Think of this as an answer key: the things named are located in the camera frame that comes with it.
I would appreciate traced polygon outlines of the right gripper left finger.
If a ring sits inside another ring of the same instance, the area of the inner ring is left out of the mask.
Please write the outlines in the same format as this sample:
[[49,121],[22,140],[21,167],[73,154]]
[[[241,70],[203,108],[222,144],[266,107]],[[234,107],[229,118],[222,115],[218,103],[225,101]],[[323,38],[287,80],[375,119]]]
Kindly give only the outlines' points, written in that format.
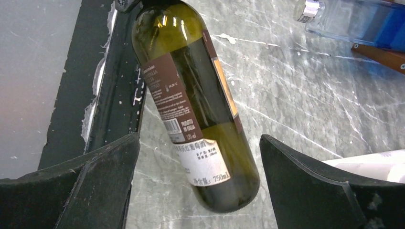
[[3,229],[122,229],[138,133],[58,165],[0,181]]

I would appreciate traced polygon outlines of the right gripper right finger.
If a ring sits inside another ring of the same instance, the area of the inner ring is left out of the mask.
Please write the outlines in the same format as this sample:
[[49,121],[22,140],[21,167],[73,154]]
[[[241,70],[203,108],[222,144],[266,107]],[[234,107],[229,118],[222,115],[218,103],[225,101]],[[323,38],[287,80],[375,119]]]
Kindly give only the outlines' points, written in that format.
[[404,184],[335,168],[270,135],[259,145],[280,229],[404,228]]

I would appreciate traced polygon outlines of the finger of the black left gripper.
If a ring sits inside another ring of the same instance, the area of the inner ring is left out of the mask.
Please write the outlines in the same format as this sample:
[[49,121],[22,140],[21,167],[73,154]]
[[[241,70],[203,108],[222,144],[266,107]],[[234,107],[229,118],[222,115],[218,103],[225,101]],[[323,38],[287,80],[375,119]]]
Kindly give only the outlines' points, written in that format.
[[141,0],[114,0],[115,8],[121,13],[131,12]]

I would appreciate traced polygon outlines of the green wine bottle silver cap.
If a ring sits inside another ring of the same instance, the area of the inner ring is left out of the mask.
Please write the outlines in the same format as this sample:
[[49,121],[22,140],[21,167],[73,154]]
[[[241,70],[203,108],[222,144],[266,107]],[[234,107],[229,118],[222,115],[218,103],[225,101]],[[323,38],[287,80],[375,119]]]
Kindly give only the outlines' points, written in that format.
[[200,14],[181,0],[144,0],[132,44],[199,202],[217,213],[248,205],[259,173]]

